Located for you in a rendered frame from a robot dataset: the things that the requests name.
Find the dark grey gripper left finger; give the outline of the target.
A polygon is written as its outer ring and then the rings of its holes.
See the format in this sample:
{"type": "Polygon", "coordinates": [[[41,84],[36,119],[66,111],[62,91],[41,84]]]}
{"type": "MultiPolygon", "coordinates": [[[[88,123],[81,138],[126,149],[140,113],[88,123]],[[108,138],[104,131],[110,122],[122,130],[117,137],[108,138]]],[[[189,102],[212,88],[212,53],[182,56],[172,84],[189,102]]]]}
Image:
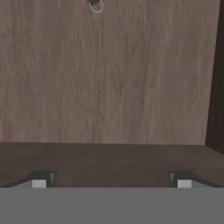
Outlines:
{"type": "Polygon", "coordinates": [[[0,188],[51,188],[56,186],[56,178],[56,171],[33,171],[25,178],[0,185],[0,188]]]}

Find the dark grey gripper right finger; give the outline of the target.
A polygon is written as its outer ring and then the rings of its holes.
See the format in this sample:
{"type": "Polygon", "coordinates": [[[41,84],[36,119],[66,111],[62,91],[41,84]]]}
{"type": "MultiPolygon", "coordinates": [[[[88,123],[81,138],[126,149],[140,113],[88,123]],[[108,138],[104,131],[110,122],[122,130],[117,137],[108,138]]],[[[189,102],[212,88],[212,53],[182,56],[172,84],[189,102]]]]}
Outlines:
{"type": "Polygon", "coordinates": [[[224,185],[198,178],[190,171],[170,171],[169,185],[174,188],[224,188],[224,185]]]}

